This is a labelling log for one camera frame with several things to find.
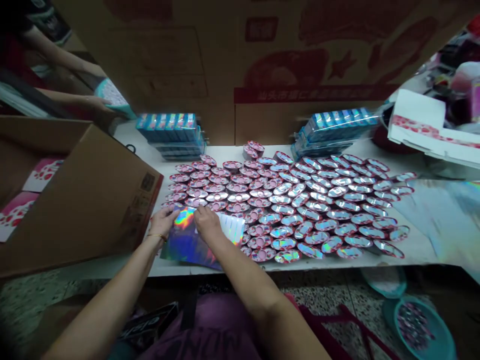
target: cardboard wall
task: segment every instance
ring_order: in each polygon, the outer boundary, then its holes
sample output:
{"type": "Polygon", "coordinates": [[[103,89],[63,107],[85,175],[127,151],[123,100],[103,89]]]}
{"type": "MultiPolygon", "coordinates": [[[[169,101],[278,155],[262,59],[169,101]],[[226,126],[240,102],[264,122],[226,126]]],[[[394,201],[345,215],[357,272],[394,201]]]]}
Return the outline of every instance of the cardboard wall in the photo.
{"type": "Polygon", "coordinates": [[[295,115],[377,105],[475,0],[54,0],[138,112],[193,112],[212,145],[290,142],[295,115]]]}

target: printed cardboard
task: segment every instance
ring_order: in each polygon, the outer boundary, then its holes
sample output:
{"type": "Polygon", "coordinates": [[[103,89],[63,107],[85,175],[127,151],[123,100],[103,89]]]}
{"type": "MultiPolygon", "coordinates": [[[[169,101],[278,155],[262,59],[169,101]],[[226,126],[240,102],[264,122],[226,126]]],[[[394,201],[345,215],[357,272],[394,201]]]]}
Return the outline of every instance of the printed cardboard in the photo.
{"type": "Polygon", "coordinates": [[[91,122],[0,116],[0,209],[39,161],[64,157],[5,243],[0,278],[132,251],[163,175],[91,122]]]}
{"type": "Polygon", "coordinates": [[[53,0],[139,113],[196,113],[212,145],[291,143],[305,114],[377,107],[476,0],[53,0]]]}

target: holographic sheet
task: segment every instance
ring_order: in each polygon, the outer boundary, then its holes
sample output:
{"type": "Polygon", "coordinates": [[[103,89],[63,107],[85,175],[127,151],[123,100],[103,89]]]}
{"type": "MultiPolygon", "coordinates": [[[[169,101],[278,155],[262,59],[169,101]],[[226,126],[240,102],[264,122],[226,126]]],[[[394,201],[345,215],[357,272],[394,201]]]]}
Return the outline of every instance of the holographic sheet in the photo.
{"type": "MultiPolygon", "coordinates": [[[[194,207],[175,207],[180,214],[173,222],[168,241],[163,245],[161,259],[188,262],[209,268],[222,270],[209,246],[200,237],[194,221],[194,207]]],[[[240,246],[244,232],[245,220],[234,216],[220,214],[220,226],[235,246],[240,246]]]]}

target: woman's left hand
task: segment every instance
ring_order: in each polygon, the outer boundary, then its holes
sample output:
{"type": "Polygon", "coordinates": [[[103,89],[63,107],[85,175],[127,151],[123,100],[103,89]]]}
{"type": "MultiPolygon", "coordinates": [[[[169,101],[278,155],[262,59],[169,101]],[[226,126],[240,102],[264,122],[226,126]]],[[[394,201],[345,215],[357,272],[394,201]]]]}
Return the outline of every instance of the woman's left hand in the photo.
{"type": "Polygon", "coordinates": [[[172,208],[164,207],[151,217],[151,227],[148,234],[168,236],[174,220],[180,214],[180,210],[173,211],[172,208]]]}

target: pink packaging card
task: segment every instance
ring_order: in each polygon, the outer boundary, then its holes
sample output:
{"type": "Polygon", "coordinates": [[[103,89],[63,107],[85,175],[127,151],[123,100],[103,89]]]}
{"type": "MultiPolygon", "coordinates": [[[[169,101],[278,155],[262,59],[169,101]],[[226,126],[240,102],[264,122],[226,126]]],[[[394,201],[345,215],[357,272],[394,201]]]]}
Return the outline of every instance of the pink packaging card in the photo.
{"type": "Polygon", "coordinates": [[[64,158],[62,157],[46,157],[40,160],[26,180],[22,190],[41,193],[63,162],[64,158]]]}
{"type": "Polygon", "coordinates": [[[8,240],[38,197],[35,192],[22,191],[0,212],[0,243],[8,240]]]}

